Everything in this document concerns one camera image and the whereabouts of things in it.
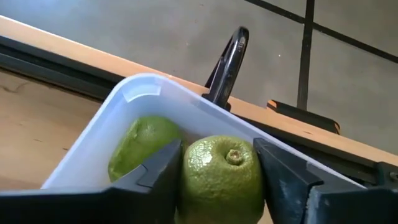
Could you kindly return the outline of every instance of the gray floor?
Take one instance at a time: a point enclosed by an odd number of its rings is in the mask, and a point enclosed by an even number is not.
[[[305,0],[268,1],[305,14]],[[316,0],[315,22],[398,55],[397,11],[395,0]],[[243,0],[0,0],[0,14],[201,85],[246,26],[233,96],[295,105],[303,25]],[[397,84],[398,64],[314,32],[308,109],[343,135],[398,154]]]

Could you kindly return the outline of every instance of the white plastic container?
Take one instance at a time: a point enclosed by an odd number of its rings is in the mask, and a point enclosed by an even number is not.
[[[139,74],[116,85],[42,188],[110,184],[108,162],[119,140],[135,119],[149,114],[171,119],[191,138],[225,134],[250,142],[258,137],[268,139],[317,167],[350,181],[184,86],[160,75]]]

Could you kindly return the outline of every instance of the green lime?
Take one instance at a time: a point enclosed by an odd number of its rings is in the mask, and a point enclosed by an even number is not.
[[[174,139],[182,139],[182,132],[167,118],[143,116],[135,120],[113,152],[109,178],[112,182],[118,180]]]
[[[177,205],[181,224],[255,224],[264,211],[262,174],[252,144],[210,136],[185,151]]]

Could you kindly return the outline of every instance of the wooden surface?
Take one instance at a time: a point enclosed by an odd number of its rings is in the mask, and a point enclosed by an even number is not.
[[[0,189],[36,189],[99,103],[0,70]]]
[[[202,94],[200,85],[0,16],[0,35],[128,77],[154,72]],[[236,98],[232,112],[373,161],[398,156]],[[0,70],[0,189],[36,189],[49,176],[99,104]],[[261,223],[271,223],[266,212]]]

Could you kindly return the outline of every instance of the black plastic jaw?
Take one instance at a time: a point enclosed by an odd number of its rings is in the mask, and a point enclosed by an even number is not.
[[[0,192],[0,223],[174,222],[181,141],[102,189]]]
[[[396,186],[360,187],[264,139],[254,148],[274,223],[398,223]]]

